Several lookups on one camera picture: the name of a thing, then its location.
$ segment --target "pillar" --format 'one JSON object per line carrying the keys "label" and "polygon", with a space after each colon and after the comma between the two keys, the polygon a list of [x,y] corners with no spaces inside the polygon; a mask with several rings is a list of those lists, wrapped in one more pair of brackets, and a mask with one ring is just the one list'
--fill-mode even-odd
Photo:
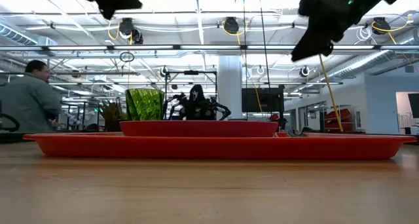
{"label": "pillar", "polygon": [[239,56],[220,56],[218,60],[219,103],[227,106],[230,119],[242,118],[242,63]]}

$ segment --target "red tray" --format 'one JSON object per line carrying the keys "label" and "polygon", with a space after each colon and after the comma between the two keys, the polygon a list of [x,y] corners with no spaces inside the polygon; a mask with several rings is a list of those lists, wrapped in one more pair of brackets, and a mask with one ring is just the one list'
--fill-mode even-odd
{"label": "red tray", "polygon": [[176,159],[389,159],[406,136],[308,134],[288,138],[167,138],[122,134],[34,134],[46,155]]}
{"label": "red tray", "polygon": [[249,138],[272,137],[276,122],[251,121],[127,121],[120,128],[125,136]]}

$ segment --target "workbench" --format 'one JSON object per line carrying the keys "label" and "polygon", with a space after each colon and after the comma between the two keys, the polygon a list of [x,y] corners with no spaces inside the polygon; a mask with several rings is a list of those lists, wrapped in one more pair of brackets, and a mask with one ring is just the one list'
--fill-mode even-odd
{"label": "workbench", "polygon": [[392,160],[53,158],[0,145],[1,223],[412,224],[419,147]]}

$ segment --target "black cable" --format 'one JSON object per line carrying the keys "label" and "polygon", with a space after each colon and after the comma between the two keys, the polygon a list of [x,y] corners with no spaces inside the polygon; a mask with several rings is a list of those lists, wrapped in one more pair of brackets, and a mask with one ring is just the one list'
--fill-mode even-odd
{"label": "black cable", "polygon": [[270,78],[269,78],[269,67],[268,67],[268,52],[266,51],[266,37],[264,36],[264,22],[263,22],[263,10],[262,10],[262,0],[259,0],[261,4],[261,18],[262,18],[262,33],[263,33],[263,46],[264,46],[264,56],[266,60],[266,76],[268,77],[268,87],[269,87],[269,105],[272,105],[272,91],[270,89]]}
{"label": "black cable", "polygon": [[[243,0],[243,21],[244,21],[244,45],[246,46],[247,45],[247,43],[246,43],[246,0]],[[245,67],[245,70],[246,70],[246,72],[245,72],[245,74],[246,74],[246,92],[245,92],[245,99],[246,99],[246,102],[242,102],[242,105],[243,105],[243,103],[247,103],[247,101],[248,101],[248,99],[247,99],[247,48],[245,48],[244,49],[244,58],[243,58],[243,60],[244,60],[244,67]],[[248,121],[249,120],[249,112],[247,112],[248,110],[246,110],[246,120]]]}

